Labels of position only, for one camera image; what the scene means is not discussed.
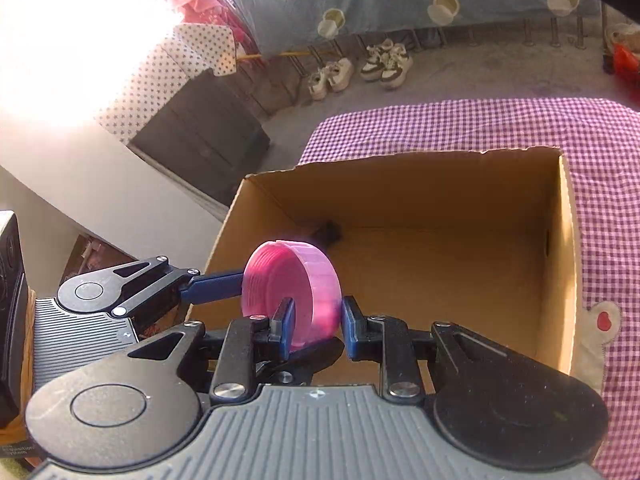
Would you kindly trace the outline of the pink plastic lid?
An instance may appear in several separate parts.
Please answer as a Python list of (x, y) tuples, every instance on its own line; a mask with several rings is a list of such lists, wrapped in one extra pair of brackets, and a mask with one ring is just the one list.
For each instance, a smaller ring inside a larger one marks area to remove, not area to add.
[(283, 299), (295, 304), (291, 348), (331, 338), (341, 322), (340, 280), (318, 247), (292, 240), (258, 246), (243, 272), (242, 315), (273, 316)]

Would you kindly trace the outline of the black cylindrical tube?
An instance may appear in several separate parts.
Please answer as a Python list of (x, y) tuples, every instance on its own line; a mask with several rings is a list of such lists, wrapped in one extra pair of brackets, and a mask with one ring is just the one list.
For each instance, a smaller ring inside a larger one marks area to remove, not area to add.
[(311, 244), (314, 244), (314, 246), (317, 246), (325, 252), (341, 239), (341, 227), (333, 221), (324, 222), (322, 226), (319, 226), (318, 229), (309, 235)]

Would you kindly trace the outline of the dark storage crate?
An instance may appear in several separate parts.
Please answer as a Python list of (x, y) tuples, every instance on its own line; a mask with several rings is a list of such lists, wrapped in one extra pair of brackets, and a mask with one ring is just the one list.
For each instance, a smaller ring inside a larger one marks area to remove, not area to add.
[(188, 82), (136, 134), (132, 145), (229, 206), (270, 139), (244, 101), (210, 70)]

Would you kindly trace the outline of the brown cardboard box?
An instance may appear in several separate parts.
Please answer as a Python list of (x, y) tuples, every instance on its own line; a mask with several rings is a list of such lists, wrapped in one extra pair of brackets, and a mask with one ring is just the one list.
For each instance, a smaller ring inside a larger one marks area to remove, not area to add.
[(453, 322), (568, 372), (582, 301), (574, 220), (554, 148), (315, 162), (242, 182), (207, 271), (334, 223), (328, 256), (364, 313), (415, 330)]

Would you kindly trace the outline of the polka dot cloth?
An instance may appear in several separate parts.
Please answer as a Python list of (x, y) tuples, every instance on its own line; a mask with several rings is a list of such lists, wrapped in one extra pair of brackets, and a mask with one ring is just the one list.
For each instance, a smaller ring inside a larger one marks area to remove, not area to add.
[(115, 101), (96, 121), (119, 142), (129, 143), (188, 82), (202, 73), (236, 73), (236, 43), (230, 27), (181, 24), (134, 71)]

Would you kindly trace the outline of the white sneakers pair left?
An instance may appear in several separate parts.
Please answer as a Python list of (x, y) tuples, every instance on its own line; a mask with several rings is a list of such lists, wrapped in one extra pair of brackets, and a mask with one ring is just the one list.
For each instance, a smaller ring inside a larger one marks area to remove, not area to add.
[(307, 88), (311, 99), (322, 101), (329, 91), (334, 93), (347, 89), (354, 74), (354, 64), (348, 58), (329, 62), (313, 72), (307, 79)]

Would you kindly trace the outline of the white sneakers pair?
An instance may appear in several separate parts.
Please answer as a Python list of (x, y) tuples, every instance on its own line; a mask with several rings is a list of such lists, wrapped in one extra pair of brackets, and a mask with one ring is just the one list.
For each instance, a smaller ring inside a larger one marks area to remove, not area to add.
[(378, 81), (385, 89), (394, 90), (405, 83), (412, 66), (413, 58), (405, 45), (386, 38), (382, 44), (367, 46), (360, 76), (364, 81)]
[(307, 88), (311, 99), (322, 101), (329, 91), (334, 93), (347, 89), (354, 74), (354, 64), (348, 58), (329, 62), (313, 72), (307, 79)]

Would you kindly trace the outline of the white sneakers pair right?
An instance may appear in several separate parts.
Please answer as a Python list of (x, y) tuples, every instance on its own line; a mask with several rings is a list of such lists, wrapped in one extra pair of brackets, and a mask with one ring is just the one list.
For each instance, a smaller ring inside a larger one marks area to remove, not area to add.
[(405, 83), (412, 66), (413, 58), (405, 45), (386, 38), (382, 44), (367, 46), (360, 76), (364, 81), (378, 81), (385, 89), (394, 90)]

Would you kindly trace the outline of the pink checkered tablecloth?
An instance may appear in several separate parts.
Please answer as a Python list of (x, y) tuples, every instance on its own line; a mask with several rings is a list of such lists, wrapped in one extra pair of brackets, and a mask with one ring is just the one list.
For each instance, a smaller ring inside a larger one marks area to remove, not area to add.
[(573, 182), (582, 296), (610, 300), (622, 328), (605, 351), (604, 400), (613, 415), (597, 466), (639, 475), (639, 115), (605, 99), (488, 99), (398, 105), (330, 117), (299, 161), (407, 152), (559, 148)]

